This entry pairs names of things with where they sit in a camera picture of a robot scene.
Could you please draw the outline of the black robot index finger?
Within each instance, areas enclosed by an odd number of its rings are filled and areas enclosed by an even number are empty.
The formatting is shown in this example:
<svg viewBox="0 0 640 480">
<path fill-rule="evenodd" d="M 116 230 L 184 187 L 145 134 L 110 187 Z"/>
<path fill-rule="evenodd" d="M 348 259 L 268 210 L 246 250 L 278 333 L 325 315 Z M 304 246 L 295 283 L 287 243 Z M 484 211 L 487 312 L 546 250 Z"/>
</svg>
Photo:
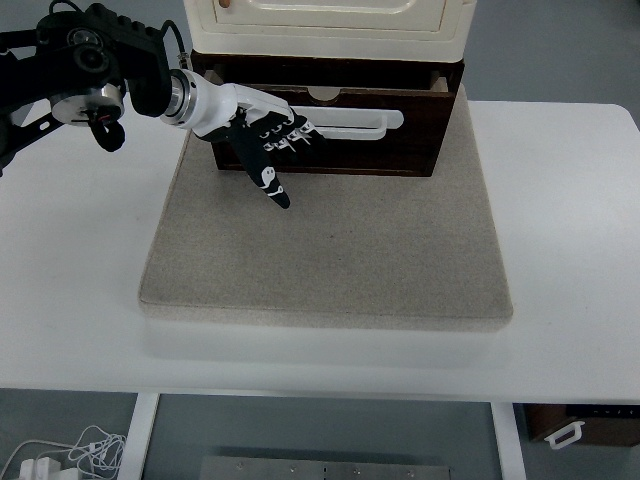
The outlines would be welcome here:
<svg viewBox="0 0 640 480">
<path fill-rule="evenodd" d="M 266 132 L 260 136 L 263 149 L 270 153 L 280 163 L 297 163 L 299 158 L 291 142 L 273 132 Z"/>
</svg>

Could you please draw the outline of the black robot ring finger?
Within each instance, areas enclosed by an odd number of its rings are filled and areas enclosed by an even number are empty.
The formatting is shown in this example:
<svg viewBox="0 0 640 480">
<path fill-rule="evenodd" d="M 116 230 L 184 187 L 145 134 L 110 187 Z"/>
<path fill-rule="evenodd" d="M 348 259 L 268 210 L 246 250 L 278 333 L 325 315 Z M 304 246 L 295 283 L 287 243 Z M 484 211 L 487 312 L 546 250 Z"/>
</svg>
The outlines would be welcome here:
<svg viewBox="0 0 640 480">
<path fill-rule="evenodd" d="M 308 120 L 291 125 L 292 130 L 285 135 L 290 148 L 296 153 L 319 154 L 325 152 L 325 138 Z"/>
</svg>

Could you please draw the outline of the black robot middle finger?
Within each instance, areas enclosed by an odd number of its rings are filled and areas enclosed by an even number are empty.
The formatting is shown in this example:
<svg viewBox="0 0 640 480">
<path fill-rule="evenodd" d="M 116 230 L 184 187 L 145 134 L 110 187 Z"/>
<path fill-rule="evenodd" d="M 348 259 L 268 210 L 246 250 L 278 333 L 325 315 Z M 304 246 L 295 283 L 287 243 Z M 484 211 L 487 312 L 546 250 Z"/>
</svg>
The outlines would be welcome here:
<svg viewBox="0 0 640 480">
<path fill-rule="evenodd" d="M 310 155 L 312 149 L 309 133 L 310 130 L 306 127 L 294 128 L 289 132 L 273 130 L 275 153 L 284 161 L 297 161 L 300 154 Z"/>
</svg>

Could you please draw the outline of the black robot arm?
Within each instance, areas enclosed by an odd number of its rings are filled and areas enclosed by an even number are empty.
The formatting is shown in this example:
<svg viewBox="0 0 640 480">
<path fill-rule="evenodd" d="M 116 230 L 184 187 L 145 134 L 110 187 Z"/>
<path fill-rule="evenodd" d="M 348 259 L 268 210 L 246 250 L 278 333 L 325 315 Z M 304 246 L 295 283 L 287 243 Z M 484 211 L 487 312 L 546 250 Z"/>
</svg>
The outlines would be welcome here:
<svg viewBox="0 0 640 480">
<path fill-rule="evenodd" d="M 87 127 L 108 152 L 125 141 L 124 99 L 143 116 L 231 145 L 254 184 L 281 208 L 290 200 L 272 156 L 291 160 L 326 145 L 303 115 L 276 96 L 246 86 L 216 85 L 168 65 L 164 37 L 100 3 L 51 10 L 32 30 L 1 35 L 1 165 L 63 125 Z"/>
</svg>

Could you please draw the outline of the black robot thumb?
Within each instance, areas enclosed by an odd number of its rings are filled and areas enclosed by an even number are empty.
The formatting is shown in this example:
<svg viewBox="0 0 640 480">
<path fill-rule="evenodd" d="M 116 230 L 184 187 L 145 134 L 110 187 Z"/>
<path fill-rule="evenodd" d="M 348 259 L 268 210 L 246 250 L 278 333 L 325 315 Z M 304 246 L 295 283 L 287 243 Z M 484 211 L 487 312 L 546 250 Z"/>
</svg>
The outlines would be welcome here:
<svg viewBox="0 0 640 480">
<path fill-rule="evenodd" d="M 260 139 L 247 125 L 240 122 L 230 127 L 228 141 L 253 183 L 281 208 L 288 209 L 289 196 L 284 191 Z"/>
</svg>

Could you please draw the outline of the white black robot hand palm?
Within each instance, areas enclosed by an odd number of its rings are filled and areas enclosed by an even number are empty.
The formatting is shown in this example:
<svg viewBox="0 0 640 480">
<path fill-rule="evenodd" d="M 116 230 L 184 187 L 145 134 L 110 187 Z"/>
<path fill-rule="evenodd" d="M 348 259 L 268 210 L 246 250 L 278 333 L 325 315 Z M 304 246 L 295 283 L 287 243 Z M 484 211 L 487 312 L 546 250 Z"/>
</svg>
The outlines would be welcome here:
<svg viewBox="0 0 640 480">
<path fill-rule="evenodd" d="M 214 85 L 205 81 L 196 88 L 194 110 L 188 128 L 197 136 L 206 136 L 221 127 L 229 128 L 231 121 L 244 114 L 248 125 L 269 113 L 282 115 L 286 121 L 294 119 L 289 104 L 266 92 L 238 84 Z"/>
</svg>

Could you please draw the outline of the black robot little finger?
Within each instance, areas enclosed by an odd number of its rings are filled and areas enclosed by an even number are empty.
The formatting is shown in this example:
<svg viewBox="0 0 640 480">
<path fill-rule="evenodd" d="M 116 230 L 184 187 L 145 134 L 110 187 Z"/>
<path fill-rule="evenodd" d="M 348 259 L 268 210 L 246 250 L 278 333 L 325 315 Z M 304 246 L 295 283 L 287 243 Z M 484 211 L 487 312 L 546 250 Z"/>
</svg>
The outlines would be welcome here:
<svg viewBox="0 0 640 480">
<path fill-rule="evenodd" d="M 320 133 L 306 117 L 302 115 L 295 115 L 293 119 L 293 130 L 290 133 L 290 139 L 292 141 L 319 140 Z"/>
</svg>

